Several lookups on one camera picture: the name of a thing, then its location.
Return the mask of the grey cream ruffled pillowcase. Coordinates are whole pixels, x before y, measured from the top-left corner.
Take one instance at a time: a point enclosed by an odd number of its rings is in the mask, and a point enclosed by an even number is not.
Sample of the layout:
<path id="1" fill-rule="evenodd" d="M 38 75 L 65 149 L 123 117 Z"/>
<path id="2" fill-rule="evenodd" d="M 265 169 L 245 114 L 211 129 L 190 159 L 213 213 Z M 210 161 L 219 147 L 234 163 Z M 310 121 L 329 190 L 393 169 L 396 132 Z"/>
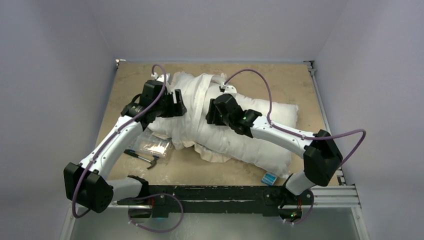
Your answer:
<path id="1" fill-rule="evenodd" d="M 224 83 L 225 77 L 224 73 L 220 75 L 202 73 L 199 76 L 183 71 L 174 73 L 169 87 L 171 90 L 181 91 L 186 113 L 180 117 L 157 117 L 148 125 L 148 129 L 161 139 L 171 138 L 176 150 L 193 146 L 202 160 L 210 163 L 227 162 L 231 159 L 229 155 L 210 150 L 197 140 L 200 136 L 198 130 L 202 128 L 201 120 L 205 118 L 204 104 L 209 103 L 205 100 L 207 90 L 211 83 L 220 86 Z"/>

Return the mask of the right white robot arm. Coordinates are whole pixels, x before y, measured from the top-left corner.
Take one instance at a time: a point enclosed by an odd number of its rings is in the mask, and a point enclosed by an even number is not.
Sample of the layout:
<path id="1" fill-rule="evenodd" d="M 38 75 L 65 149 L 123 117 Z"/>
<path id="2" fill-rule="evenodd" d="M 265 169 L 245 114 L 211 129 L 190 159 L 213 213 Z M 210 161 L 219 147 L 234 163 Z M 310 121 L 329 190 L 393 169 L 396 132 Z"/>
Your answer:
<path id="1" fill-rule="evenodd" d="M 206 122 L 227 126 L 238 135 L 270 142 L 301 157 L 303 170 L 292 174 L 280 191 L 282 200 L 288 204 L 314 186 L 328 186 L 343 160 L 329 132 L 321 129 L 313 133 L 272 122 L 256 110 L 243 110 L 228 93 L 209 101 Z"/>

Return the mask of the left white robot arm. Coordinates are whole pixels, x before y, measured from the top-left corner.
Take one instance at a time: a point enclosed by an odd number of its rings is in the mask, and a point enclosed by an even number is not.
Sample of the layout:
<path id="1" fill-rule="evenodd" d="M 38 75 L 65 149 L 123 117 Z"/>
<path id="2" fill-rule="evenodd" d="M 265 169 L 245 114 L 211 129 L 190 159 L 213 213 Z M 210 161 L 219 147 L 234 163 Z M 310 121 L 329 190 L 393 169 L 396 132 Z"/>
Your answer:
<path id="1" fill-rule="evenodd" d="M 63 170 L 66 197 L 72 210 L 81 205 L 101 213 L 111 202 L 131 199 L 138 205 L 149 199 L 148 182 L 129 175 L 108 180 L 119 157 L 156 118 L 182 117 L 187 112 L 180 89 L 170 90 L 164 82 L 148 80 L 120 113 L 115 125 L 100 144 L 78 164 Z"/>

